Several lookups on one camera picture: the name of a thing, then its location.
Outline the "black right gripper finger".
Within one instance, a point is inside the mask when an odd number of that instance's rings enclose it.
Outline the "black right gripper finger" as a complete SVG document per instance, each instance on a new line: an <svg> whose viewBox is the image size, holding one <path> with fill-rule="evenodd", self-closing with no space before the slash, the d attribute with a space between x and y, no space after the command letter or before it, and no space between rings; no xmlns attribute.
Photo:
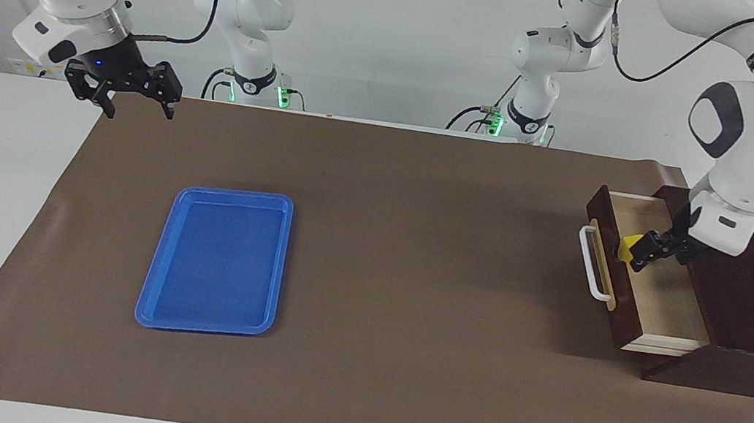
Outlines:
<svg viewBox="0 0 754 423"><path fill-rule="evenodd" d="M112 84L108 80L99 81L88 72L84 63L72 61L64 67L64 75L77 99L96 105L110 120L115 117L117 111L110 97Z"/></svg>
<svg viewBox="0 0 754 423"><path fill-rule="evenodd" d="M150 68L146 96L159 103L168 120L175 116L182 90L182 83L169 62L162 61Z"/></svg>

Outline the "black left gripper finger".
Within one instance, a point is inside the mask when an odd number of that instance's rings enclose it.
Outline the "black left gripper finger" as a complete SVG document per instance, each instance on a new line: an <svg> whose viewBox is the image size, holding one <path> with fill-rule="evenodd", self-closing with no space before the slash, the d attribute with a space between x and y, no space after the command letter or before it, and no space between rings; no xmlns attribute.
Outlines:
<svg viewBox="0 0 754 423"><path fill-rule="evenodd" d="M648 230L639 239L637 253L669 256L672 240L669 233Z"/></svg>
<svg viewBox="0 0 754 423"><path fill-rule="evenodd" d="M669 257L668 254L658 254L658 253L647 253L637 250L631 250L630 252L630 259L628 261L628 264L632 271L635 273L641 272L643 269L648 267L651 264L654 264L655 262L663 261L664 259L667 259Z"/></svg>

